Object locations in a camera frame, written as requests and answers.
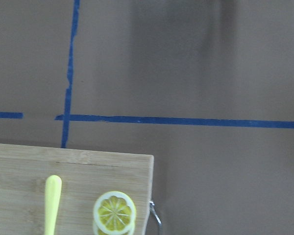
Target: yellow fruit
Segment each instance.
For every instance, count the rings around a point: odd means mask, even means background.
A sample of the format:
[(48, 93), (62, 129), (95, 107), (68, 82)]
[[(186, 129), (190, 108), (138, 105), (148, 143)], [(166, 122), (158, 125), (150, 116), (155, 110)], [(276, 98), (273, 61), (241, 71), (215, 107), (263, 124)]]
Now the yellow fruit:
[(95, 202), (94, 220), (103, 234), (123, 235), (132, 228), (135, 219), (135, 205), (123, 192), (106, 192)]
[[(98, 228), (98, 226), (95, 223), (95, 221), (93, 221), (93, 230), (94, 230), (94, 234), (95, 235), (108, 235), (108, 234), (104, 233), (103, 231), (101, 231), (100, 228)], [(128, 232), (125, 232), (122, 235), (133, 235), (134, 234), (134, 230), (135, 230), (135, 224), (132, 225), (132, 227), (130, 228), (130, 230)]]

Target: wooden cutting board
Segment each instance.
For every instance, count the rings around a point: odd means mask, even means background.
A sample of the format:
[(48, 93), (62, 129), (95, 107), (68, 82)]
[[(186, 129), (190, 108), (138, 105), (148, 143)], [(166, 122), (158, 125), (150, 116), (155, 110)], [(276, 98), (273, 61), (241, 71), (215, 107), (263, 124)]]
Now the wooden cutting board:
[(145, 234), (153, 156), (0, 144), (0, 235), (43, 235), (45, 181), (62, 178), (56, 235), (92, 235), (93, 206), (122, 191), (137, 209), (135, 235)]

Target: yellow stick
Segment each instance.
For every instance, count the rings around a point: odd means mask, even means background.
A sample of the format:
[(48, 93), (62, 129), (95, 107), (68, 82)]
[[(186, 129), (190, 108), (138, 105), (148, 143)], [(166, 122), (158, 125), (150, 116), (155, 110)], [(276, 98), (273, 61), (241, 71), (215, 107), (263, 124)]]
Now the yellow stick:
[(57, 219), (62, 180), (57, 175), (51, 175), (46, 180), (45, 188), (45, 235), (54, 235)]

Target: blue tape strip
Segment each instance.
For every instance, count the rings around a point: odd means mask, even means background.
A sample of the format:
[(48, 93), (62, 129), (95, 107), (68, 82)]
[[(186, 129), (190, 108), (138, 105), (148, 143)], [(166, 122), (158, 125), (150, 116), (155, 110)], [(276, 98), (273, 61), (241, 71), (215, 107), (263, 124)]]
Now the blue tape strip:
[[(63, 120), (59, 115), (55, 120)], [(178, 117), (127, 117), (127, 116), (96, 116), (96, 115), (70, 115), (71, 121), (106, 121), (122, 123), (147, 123), (195, 126), (233, 126), (233, 127), (262, 127), (262, 128), (291, 128), (294, 121), (262, 121), (262, 120), (227, 120), (227, 119), (202, 119)]]
[(69, 81), (69, 86), (66, 89), (66, 93), (65, 93), (61, 148), (66, 148), (68, 136), (69, 136), (71, 97), (72, 97), (73, 74), (74, 74), (73, 48), (74, 48), (74, 37), (77, 33), (77, 26), (78, 26), (78, 10), (79, 10), (79, 0), (74, 0), (70, 52), (69, 52), (68, 72), (67, 72), (67, 79)]
[(0, 118), (22, 119), (23, 113), (0, 112)]

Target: metal hook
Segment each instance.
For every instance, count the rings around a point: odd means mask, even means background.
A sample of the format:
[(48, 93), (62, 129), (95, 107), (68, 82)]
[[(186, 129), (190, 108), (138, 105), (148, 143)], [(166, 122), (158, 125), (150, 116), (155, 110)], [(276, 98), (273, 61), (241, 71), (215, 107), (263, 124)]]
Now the metal hook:
[(154, 204), (153, 200), (151, 200), (149, 202), (149, 209), (158, 223), (158, 235), (162, 235), (162, 223), (161, 223), (159, 216), (157, 215), (157, 212), (155, 211), (155, 204)]

